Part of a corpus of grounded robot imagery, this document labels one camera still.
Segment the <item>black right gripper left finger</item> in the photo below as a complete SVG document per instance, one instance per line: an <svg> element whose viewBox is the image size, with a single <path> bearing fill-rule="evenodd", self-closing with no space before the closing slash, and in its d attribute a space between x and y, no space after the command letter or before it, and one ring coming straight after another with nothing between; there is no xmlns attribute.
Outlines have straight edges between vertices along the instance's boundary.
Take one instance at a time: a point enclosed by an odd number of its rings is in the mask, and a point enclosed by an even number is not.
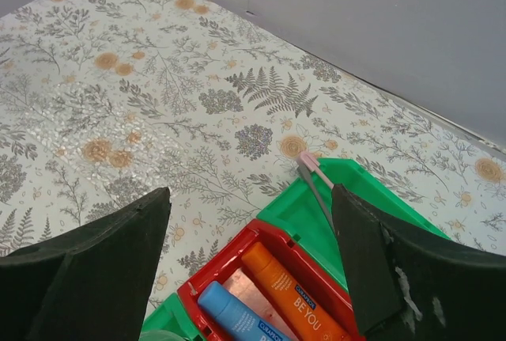
<svg viewBox="0 0 506 341"><path fill-rule="evenodd" d="M1 259L3 340L137 340L171 212L157 188Z"/></svg>

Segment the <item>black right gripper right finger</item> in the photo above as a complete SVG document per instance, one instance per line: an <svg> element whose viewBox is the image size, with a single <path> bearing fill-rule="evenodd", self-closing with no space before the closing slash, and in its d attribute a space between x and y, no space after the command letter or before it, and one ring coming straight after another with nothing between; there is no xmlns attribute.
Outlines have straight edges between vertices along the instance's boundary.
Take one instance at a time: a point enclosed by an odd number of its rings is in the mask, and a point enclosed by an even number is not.
<svg viewBox="0 0 506 341"><path fill-rule="evenodd" d="M388 214L341 184L334 232L368 340L503 340L505 258Z"/></svg>

